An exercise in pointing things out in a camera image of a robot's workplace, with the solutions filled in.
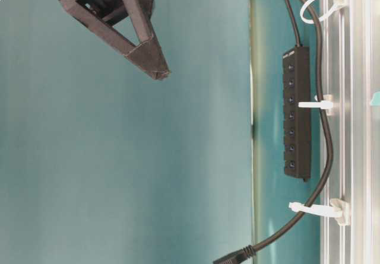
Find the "black power strip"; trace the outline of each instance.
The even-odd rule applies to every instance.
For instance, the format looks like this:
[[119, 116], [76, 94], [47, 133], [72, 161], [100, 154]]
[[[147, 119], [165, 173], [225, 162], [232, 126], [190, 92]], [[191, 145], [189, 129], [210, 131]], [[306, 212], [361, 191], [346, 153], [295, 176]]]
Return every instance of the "black power strip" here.
[[310, 101], [308, 47], [283, 55], [285, 174], [305, 181], [311, 176], [311, 110], [299, 108]]

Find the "teal backdrop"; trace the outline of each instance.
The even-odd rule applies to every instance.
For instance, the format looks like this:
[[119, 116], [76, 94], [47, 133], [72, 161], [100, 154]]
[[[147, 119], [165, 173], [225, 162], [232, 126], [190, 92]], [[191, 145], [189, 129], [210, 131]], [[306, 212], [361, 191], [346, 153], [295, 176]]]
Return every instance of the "teal backdrop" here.
[[156, 0], [157, 82], [57, 0], [0, 2], [1, 263], [203, 264], [251, 242], [248, 6]]
[[[290, 0], [304, 46], [311, 48], [315, 95], [315, 32]], [[284, 0], [251, 0], [254, 73], [255, 239], [260, 241], [294, 216], [289, 202], [305, 202], [319, 179], [319, 119], [312, 113], [312, 178], [307, 183], [284, 174], [282, 55], [295, 46]], [[258, 264], [318, 264], [319, 218], [306, 215], [288, 234], [260, 251]]]

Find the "teal wall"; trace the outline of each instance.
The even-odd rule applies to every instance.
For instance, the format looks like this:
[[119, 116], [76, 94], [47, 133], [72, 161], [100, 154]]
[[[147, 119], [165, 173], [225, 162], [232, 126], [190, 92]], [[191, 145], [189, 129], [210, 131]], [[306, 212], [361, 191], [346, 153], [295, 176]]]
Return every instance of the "teal wall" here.
[[1, 263], [211, 263], [251, 242], [248, 5], [156, 0], [157, 82], [57, 0], [0, 2]]
[[[302, 43], [311, 47], [315, 91], [314, 26], [299, 18], [301, 4], [291, 0]], [[295, 39], [283, 0], [251, 0], [254, 67], [255, 238], [260, 241], [281, 228], [294, 213], [289, 202], [304, 202], [319, 179], [318, 112], [312, 116], [312, 178], [307, 183], [284, 174], [282, 54]], [[288, 234], [260, 251], [258, 264], [319, 263], [319, 218], [307, 215]]]

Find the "metal frame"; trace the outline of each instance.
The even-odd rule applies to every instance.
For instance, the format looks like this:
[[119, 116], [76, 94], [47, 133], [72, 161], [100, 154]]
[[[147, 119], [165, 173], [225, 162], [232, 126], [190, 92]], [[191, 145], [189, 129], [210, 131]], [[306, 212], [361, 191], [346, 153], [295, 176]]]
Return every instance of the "metal frame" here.
[[[332, 0], [323, 0], [326, 11]], [[378, 0], [349, 0], [324, 23], [324, 88], [334, 97], [330, 117], [334, 138], [335, 163], [321, 202], [342, 198], [351, 203], [351, 226], [340, 228], [333, 220], [321, 222], [322, 264], [374, 264], [380, 252], [380, 111], [370, 106], [373, 93], [380, 90], [375, 59], [380, 39], [379, 19], [375, 14]], [[321, 161], [325, 147], [321, 142]]]

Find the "cable plug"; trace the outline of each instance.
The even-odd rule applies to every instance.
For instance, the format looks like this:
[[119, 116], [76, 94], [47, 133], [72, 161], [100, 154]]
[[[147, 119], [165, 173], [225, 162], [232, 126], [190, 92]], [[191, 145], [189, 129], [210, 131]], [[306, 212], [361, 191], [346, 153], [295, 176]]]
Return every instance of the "cable plug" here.
[[240, 264], [245, 260], [256, 255], [256, 251], [252, 246], [247, 246], [246, 248], [240, 249], [238, 251], [232, 252], [225, 257], [215, 260], [214, 264]]

